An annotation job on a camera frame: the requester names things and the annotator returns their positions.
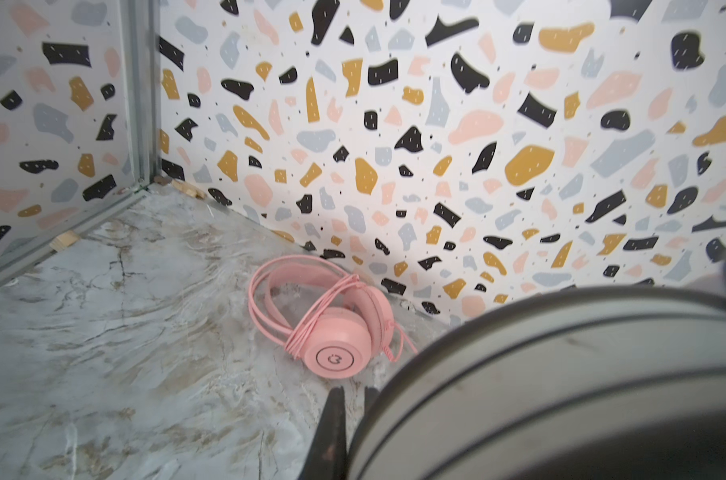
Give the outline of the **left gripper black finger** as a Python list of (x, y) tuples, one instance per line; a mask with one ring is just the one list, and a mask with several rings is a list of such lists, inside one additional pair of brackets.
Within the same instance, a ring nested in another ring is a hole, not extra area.
[(345, 391), (329, 391), (299, 480), (347, 478)]

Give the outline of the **white black headphones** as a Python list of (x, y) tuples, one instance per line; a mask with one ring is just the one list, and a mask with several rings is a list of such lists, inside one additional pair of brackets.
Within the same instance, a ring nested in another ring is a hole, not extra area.
[(439, 339), (381, 391), (352, 479), (726, 479), (725, 293), (567, 289)]

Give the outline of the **pink headphones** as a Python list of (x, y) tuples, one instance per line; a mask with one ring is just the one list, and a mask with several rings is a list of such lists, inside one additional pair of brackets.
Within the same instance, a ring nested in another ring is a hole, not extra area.
[[(273, 293), (285, 286), (322, 290), (296, 325), (274, 301)], [(257, 329), (320, 377), (350, 378), (380, 354), (395, 363), (405, 349), (418, 352), (385, 295), (326, 259), (287, 255), (271, 260), (253, 274), (247, 294)]]

